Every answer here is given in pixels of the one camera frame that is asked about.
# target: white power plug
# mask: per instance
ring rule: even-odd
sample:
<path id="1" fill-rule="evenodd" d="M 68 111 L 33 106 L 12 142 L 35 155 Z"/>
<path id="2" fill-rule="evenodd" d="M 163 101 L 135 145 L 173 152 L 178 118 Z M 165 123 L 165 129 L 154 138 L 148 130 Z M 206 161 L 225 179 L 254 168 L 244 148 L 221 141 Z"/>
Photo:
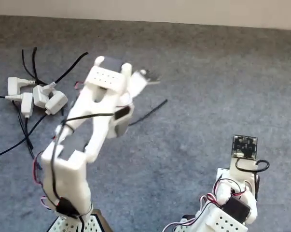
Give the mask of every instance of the white power plug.
<path id="1" fill-rule="evenodd" d="M 35 85 L 36 81 L 20 79 L 18 77 L 8 77 L 8 95 L 20 94 L 20 88 L 29 85 Z"/>
<path id="2" fill-rule="evenodd" d="M 29 118 L 33 114 L 34 104 L 33 104 L 33 94 L 32 93 L 22 93 L 13 96 L 5 97 L 11 101 L 21 102 L 21 113 L 25 118 Z"/>
<path id="3" fill-rule="evenodd" d="M 55 82 L 48 84 L 47 86 L 35 86 L 33 88 L 34 104 L 42 109 L 45 109 L 45 105 L 49 101 L 49 95 L 54 91 L 56 86 Z"/>
<path id="4" fill-rule="evenodd" d="M 68 98 L 63 92 L 58 90 L 53 91 L 53 97 L 45 104 L 46 114 L 55 115 L 67 102 Z"/>

